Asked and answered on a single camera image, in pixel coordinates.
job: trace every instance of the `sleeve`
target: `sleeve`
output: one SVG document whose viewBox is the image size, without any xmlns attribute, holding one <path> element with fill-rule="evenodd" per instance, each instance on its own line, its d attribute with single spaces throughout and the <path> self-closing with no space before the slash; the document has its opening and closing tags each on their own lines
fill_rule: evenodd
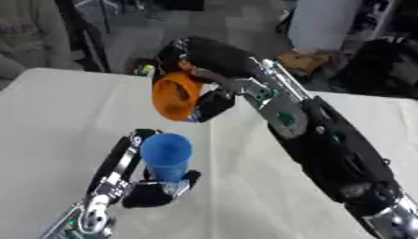
<svg viewBox="0 0 418 239">
<path fill-rule="evenodd" d="M 0 78 L 14 79 L 20 75 L 26 68 L 0 53 Z"/>
<path fill-rule="evenodd" d="M 72 62 L 68 35 L 54 0 L 35 0 L 36 24 L 47 47 L 48 67 L 69 68 Z"/>
</svg>

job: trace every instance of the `white table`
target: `white table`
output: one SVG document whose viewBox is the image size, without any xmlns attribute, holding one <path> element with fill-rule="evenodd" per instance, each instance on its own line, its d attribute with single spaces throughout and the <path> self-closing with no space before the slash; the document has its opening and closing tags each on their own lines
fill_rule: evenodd
<svg viewBox="0 0 418 239">
<path fill-rule="evenodd" d="M 118 139 L 135 128 L 188 137 L 193 192 L 168 206 L 115 208 L 112 238 L 369 238 L 289 159 L 244 101 L 210 123 L 171 122 L 150 103 L 150 80 L 30 70 L 0 93 L 0 238 L 37 238 L 84 194 Z M 393 160 L 418 199 L 418 105 L 321 93 Z"/>
</svg>

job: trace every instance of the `robotic hand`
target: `robotic hand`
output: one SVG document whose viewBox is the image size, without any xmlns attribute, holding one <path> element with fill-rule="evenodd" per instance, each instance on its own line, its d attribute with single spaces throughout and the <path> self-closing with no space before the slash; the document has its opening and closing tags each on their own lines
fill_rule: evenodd
<svg viewBox="0 0 418 239">
<path fill-rule="evenodd" d="M 376 238 L 418 238 L 418 207 L 394 179 L 389 160 L 338 111 L 312 97 L 282 65 L 207 38 L 171 42 L 157 57 L 162 74 L 183 71 L 218 86 L 196 110 L 206 121 L 242 95 L 303 172 Z"/>
<path fill-rule="evenodd" d="M 141 161 L 139 147 L 160 131 L 138 129 L 122 137 L 104 160 L 93 177 L 86 196 L 73 204 L 41 239 L 104 239 L 113 234 L 116 217 L 108 212 L 111 205 L 122 200 L 125 208 L 165 205 L 191 190 L 200 177 L 197 171 L 188 171 L 180 182 L 160 182 L 150 178 L 131 182 L 131 175 Z"/>
</svg>

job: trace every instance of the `screw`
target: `screw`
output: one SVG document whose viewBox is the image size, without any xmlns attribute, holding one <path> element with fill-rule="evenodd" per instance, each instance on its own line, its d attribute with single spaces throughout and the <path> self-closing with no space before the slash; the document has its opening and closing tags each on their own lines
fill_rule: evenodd
<svg viewBox="0 0 418 239">
<path fill-rule="evenodd" d="M 325 132 L 325 128 L 323 126 L 318 126 L 315 130 L 318 134 L 323 134 Z"/>
</svg>

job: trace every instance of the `black chair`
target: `black chair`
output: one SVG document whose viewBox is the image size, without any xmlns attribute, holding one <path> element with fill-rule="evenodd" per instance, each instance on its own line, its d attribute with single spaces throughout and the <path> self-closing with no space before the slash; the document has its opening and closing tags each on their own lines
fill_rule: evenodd
<svg viewBox="0 0 418 239">
<path fill-rule="evenodd" d="M 68 33 L 71 51 L 82 51 L 82 59 L 76 60 L 85 71 L 110 73 L 105 45 L 100 31 L 85 21 L 72 0 L 55 0 Z"/>
</svg>

